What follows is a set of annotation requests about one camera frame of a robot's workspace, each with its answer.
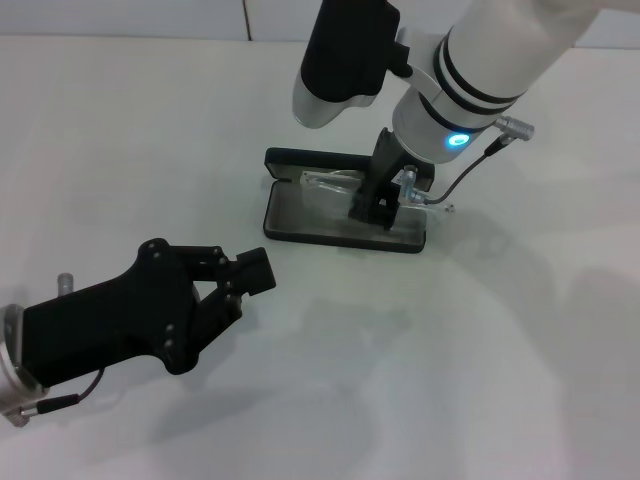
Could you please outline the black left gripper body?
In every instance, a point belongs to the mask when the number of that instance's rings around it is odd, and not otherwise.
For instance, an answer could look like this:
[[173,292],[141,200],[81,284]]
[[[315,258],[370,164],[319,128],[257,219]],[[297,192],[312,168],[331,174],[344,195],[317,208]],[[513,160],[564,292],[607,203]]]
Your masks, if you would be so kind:
[[193,283],[176,250],[149,240],[120,276],[27,308],[23,365],[45,387],[138,356],[186,373],[198,361],[188,348],[194,307]]

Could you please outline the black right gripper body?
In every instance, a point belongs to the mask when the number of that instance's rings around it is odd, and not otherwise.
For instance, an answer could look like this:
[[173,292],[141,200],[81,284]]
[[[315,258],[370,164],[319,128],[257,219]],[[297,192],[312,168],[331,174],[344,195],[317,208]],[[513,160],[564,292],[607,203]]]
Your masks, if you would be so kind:
[[363,192],[383,192],[407,165],[414,166],[415,158],[399,143],[394,132],[384,128],[378,136],[366,170]]

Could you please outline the clear white glasses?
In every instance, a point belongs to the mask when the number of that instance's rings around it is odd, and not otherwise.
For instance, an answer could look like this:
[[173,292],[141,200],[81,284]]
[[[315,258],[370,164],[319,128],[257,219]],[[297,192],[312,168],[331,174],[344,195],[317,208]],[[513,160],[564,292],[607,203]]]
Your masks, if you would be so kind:
[[[349,218],[352,197],[358,189],[363,189],[364,179],[365,173],[357,170],[305,170],[300,177],[303,204],[331,220]],[[383,191],[398,192],[399,208],[393,227],[403,223],[422,224],[429,214],[441,216],[455,212],[451,203],[434,203],[426,191],[418,188],[418,180],[417,168],[407,165]],[[376,225],[374,213],[370,221],[361,222]]]

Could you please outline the black glasses case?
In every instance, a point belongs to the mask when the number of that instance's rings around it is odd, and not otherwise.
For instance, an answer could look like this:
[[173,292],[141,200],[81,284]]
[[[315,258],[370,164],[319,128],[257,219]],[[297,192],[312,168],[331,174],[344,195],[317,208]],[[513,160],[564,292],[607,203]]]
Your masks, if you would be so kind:
[[422,224],[403,223],[390,230],[353,219],[331,220],[304,206],[300,177],[303,171],[366,172],[365,155],[271,147],[265,167],[274,179],[263,231],[272,240],[375,251],[416,254],[424,249],[428,217]]

